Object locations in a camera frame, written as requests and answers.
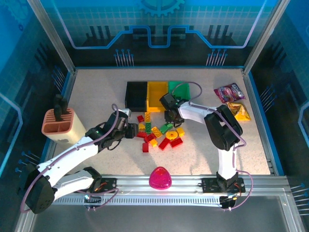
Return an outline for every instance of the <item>cable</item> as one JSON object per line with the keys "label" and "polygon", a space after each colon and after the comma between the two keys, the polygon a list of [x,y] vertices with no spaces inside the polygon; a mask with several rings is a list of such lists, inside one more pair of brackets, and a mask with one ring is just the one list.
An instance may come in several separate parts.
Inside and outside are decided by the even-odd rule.
{"label": "cable", "polygon": [[110,132],[112,132],[112,130],[114,129],[117,121],[118,121],[118,117],[119,117],[119,111],[118,111],[118,106],[116,104],[112,104],[112,109],[116,111],[116,118],[115,118],[115,121],[112,125],[112,127],[103,135],[101,136],[100,138],[94,140],[94,141],[91,141],[91,142],[88,142],[88,143],[85,143],[85,144],[82,144],[82,145],[79,145],[77,147],[73,147],[71,150],[63,153],[61,156],[59,156],[57,159],[55,159],[51,164],[49,164],[49,167],[46,167],[42,172],[40,172],[37,177],[31,182],[31,184],[29,185],[24,197],[23,197],[23,200],[20,204],[20,212],[21,213],[26,213],[26,212],[29,212],[30,209],[27,209],[27,210],[24,210],[25,206],[26,206],[26,199],[30,193],[30,191],[32,190],[33,186],[35,185],[35,183],[38,181],[38,179],[43,176],[51,167],[53,167],[57,162],[59,162],[61,159],[63,159],[64,157],[66,157],[67,155],[69,155],[70,153],[72,153],[73,151],[75,150],[79,150],[85,146],[89,146],[89,145],[92,145],[98,141],[100,141],[101,139],[104,139]]}
{"label": "cable", "polygon": [[87,193],[87,192],[83,192],[83,191],[80,191],[80,190],[77,191],[77,192],[82,193],[82,194],[87,194],[88,196],[102,196],[105,193],[110,193],[110,192],[114,192],[114,191],[116,191],[115,194],[111,198],[109,198],[107,200],[107,202],[105,202],[104,204],[102,204],[98,207],[88,208],[88,210],[96,211],[97,209],[100,209],[100,208],[106,206],[117,195],[117,193],[119,192],[119,188],[113,188],[111,190],[107,190],[105,192],[100,192],[100,193]]}
{"label": "cable", "polygon": [[[202,92],[203,92],[201,85],[199,85],[198,83],[196,83],[196,82],[194,82],[194,81],[182,82],[182,83],[178,84],[178,85],[173,89],[172,94],[173,94],[173,92],[175,91],[176,88],[178,88],[179,86],[184,85],[184,84],[186,84],[186,83],[195,84],[195,85],[197,85],[197,86],[200,88],[200,93],[197,94],[195,97],[193,97],[193,98],[191,98],[191,99],[189,100],[189,102],[188,102],[189,105],[192,106],[192,107],[194,107],[194,108],[197,108],[197,109],[209,110],[209,111],[214,112],[215,114],[217,114],[217,115],[220,117],[220,119],[226,124],[226,126],[233,132],[233,134],[243,143],[243,144],[238,145],[238,146],[235,146],[235,147],[233,148],[233,158],[232,158],[232,162],[233,162],[233,168],[235,168],[235,151],[236,151],[238,148],[240,148],[240,147],[246,146],[246,145],[247,145],[247,142],[246,142],[246,141],[245,141],[245,140],[232,128],[232,126],[226,121],[226,119],[225,119],[225,118],[222,116],[222,114],[220,114],[218,111],[216,111],[216,110],[214,110],[214,109],[211,109],[211,108],[208,108],[208,107],[206,107],[206,106],[202,106],[202,105],[192,105],[192,104],[191,104],[191,101],[192,101],[193,99],[196,99],[196,98],[198,98],[199,96],[201,96],[201,94],[202,94]],[[253,191],[253,178],[252,178],[251,174],[250,174],[249,172],[247,172],[247,171],[238,170],[238,169],[236,169],[236,172],[245,173],[245,174],[247,174],[247,175],[250,177],[250,179],[251,179],[251,188],[250,188],[250,191],[249,191],[247,197],[245,198],[245,200],[244,200],[243,202],[241,202],[239,205],[234,206],[234,207],[232,207],[232,208],[223,209],[224,211],[236,209],[236,208],[240,207],[241,205],[243,205],[243,204],[247,201],[247,199],[250,197],[250,195],[252,194],[252,191]]]}

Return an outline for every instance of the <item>chip bag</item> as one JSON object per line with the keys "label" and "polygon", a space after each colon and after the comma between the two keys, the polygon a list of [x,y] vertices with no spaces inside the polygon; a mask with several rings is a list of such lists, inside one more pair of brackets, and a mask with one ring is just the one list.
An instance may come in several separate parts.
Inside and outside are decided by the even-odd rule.
{"label": "chip bag", "polygon": [[220,98],[222,103],[246,99],[236,83],[216,88],[213,91]]}
{"label": "chip bag", "polygon": [[246,107],[240,103],[227,103],[227,107],[232,111],[232,114],[237,121],[250,121]]}

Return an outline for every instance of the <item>green lego brick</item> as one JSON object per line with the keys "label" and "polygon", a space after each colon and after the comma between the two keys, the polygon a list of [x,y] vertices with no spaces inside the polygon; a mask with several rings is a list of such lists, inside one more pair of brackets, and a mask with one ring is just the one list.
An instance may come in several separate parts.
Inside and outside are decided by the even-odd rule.
{"label": "green lego brick", "polygon": [[[172,93],[173,89],[182,82],[183,81],[169,81],[169,93]],[[186,83],[177,87],[177,89],[175,89],[175,91],[173,92],[173,95],[176,99],[179,100],[180,99],[190,100],[189,84]]]}
{"label": "green lego brick", "polygon": [[146,126],[146,133],[150,134],[151,133],[151,122],[145,122]]}
{"label": "green lego brick", "polygon": [[165,134],[168,130],[169,130],[169,128],[168,128],[166,125],[163,125],[163,126],[160,128],[160,131],[161,131],[162,134]]}
{"label": "green lego brick", "polygon": [[171,124],[171,123],[167,123],[167,124],[165,124],[165,126],[167,126],[169,130],[173,128],[173,124]]}

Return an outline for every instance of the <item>white table surface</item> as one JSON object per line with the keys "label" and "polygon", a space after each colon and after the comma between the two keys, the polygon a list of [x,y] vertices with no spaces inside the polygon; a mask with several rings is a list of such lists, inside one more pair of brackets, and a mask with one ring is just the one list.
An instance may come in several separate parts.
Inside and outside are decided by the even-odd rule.
{"label": "white table surface", "polygon": [[[194,103],[205,106],[220,106],[222,103],[213,89],[236,82],[247,96],[240,70],[219,69],[104,69],[79,70],[71,94],[72,107],[86,130],[106,121],[112,113],[111,104],[125,107],[127,81],[195,81],[203,87],[202,95]],[[191,97],[198,87],[190,85]],[[252,108],[248,99],[242,101],[251,116],[250,122],[240,122],[243,138],[248,145],[237,151],[237,167],[251,174],[269,174],[268,164],[257,130]],[[132,113],[129,122],[138,123]],[[151,113],[152,127],[161,127],[163,113]],[[71,173],[92,166],[101,174],[150,174],[158,166],[165,167],[174,175],[215,174],[218,171],[218,151],[212,144],[207,128],[202,124],[186,120],[183,144],[172,149],[169,145],[161,151],[150,147],[149,153],[142,152],[143,139],[123,139],[113,151],[103,150],[74,168]],[[62,152],[57,146],[55,155]]]}

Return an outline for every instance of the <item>lego brick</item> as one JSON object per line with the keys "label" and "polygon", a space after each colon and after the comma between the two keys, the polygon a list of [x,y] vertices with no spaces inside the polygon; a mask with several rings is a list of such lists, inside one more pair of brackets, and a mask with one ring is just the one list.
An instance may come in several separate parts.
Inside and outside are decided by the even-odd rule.
{"label": "lego brick", "polygon": [[144,141],[145,141],[146,143],[149,143],[149,142],[152,141],[153,139],[155,139],[155,135],[151,133],[151,134],[148,135],[146,138],[144,138]]}
{"label": "lego brick", "polygon": [[184,134],[185,134],[184,130],[183,130],[181,127],[178,127],[178,128],[176,129],[176,131],[177,131],[179,137],[183,137]]}
{"label": "lego brick", "polygon": [[175,148],[175,147],[177,147],[181,144],[183,144],[183,141],[182,141],[181,138],[175,139],[175,140],[170,142],[170,145],[171,145],[172,148]]}
{"label": "lego brick", "polygon": [[147,83],[147,111],[148,112],[164,112],[165,108],[160,102],[162,98],[169,91],[169,84],[167,81],[149,81]]}
{"label": "lego brick", "polygon": [[177,133],[177,131],[168,131],[168,132],[166,132],[165,136],[169,140],[173,140],[173,139],[176,139],[178,137],[178,133]]}
{"label": "lego brick", "polygon": [[171,124],[171,123],[167,123],[165,125],[168,127],[169,130],[173,128],[173,124]]}
{"label": "lego brick", "polygon": [[159,145],[159,148],[164,151],[164,149],[166,148],[166,146],[169,144],[169,139],[165,138]]}
{"label": "lego brick", "polygon": [[146,127],[144,124],[139,124],[139,131],[145,131]]}
{"label": "lego brick", "polygon": [[145,126],[146,126],[146,133],[150,134],[151,133],[151,123],[150,122],[146,122]]}
{"label": "lego brick", "polygon": [[126,84],[125,106],[132,112],[146,112],[147,82],[128,81]]}
{"label": "lego brick", "polygon": [[166,125],[163,125],[163,126],[160,128],[160,131],[161,131],[162,134],[165,134],[168,130],[169,130],[169,128],[168,128]]}
{"label": "lego brick", "polygon": [[162,133],[161,131],[158,129],[158,127],[153,127],[151,129],[151,131],[153,132],[153,134],[157,137],[157,138],[160,138],[162,136]]}
{"label": "lego brick", "polygon": [[148,153],[149,152],[149,144],[143,143],[142,150],[143,150],[144,153]]}
{"label": "lego brick", "polygon": [[146,138],[148,135],[146,132],[138,132],[138,134],[136,135],[136,137],[139,137],[139,138]]}
{"label": "lego brick", "polygon": [[145,122],[150,122],[150,112],[145,112]]}
{"label": "lego brick", "polygon": [[144,121],[143,115],[138,115],[137,120],[139,121],[139,123],[143,122]]}
{"label": "lego brick", "polygon": [[150,143],[153,147],[158,146],[158,142],[157,142],[157,140],[155,140],[155,139],[152,139],[149,143]]}
{"label": "lego brick", "polygon": [[[169,81],[169,93],[171,94],[174,88],[182,82],[183,81]],[[178,86],[177,89],[174,90],[173,96],[178,100],[181,99],[190,100],[189,84],[186,83],[181,86]]]}

